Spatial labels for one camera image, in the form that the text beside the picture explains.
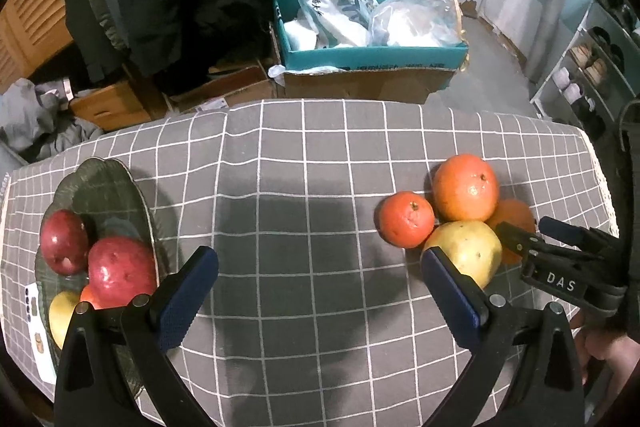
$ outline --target gray concrete floor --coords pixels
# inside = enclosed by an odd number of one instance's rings
[[[476,112],[488,110],[536,117],[529,103],[529,80],[516,58],[477,20],[463,18],[470,61],[449,86],[429,95],[426,103]]]

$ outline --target leaf-shaped plate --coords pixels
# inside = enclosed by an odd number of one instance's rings
[[[89,158],[82,162],[75,172],[65,176],[58,185],[42,223],[62,208],[82,216],[91,244],[103,237],[124,235],[149,245],[154,252],[156,279],[159,278],[151,215],[129,170],[121,162],[101,158]],[[51,336],[49,306],[53,297],[64,290],[80,293],[88,282],[88,276],[84,271],[69,277],[56,274],[45,263],[40,247],[36,253],[34,270],[40,292],[40,309],[43,311],[42,322],[47,330],[53,365],[57,371],[61,350]],[[142,385],[140,377],[128,350],[124,346],[116,346],[116,350],[123,375],[135,396]]]

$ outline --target tablecloth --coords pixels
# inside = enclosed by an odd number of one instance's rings
[[[504,198],[536,214],[614,230],[610,196],[584,133],[513,115],[354,100],[268,100],[142,124],[12,175],[0,264],[2,329],[38,378],[22,306],[34,281],[42,214],[61,179],[91,156],[129,166],[177,269],[199,245],[220,277],[182,346],[168,356],[221,426],[419,426],[468,351],[453,341],[420,280],[417,251],[386,244],[375,207],[398,190],[431,192],[456,153],[494,168]],[[501,267],[487,288],[541,307],[550,296]],[[573,307],[564,304],[568,312]],[[482,417],[495,413],[506,364]],[[137,399],[158,413],[146,392]]]

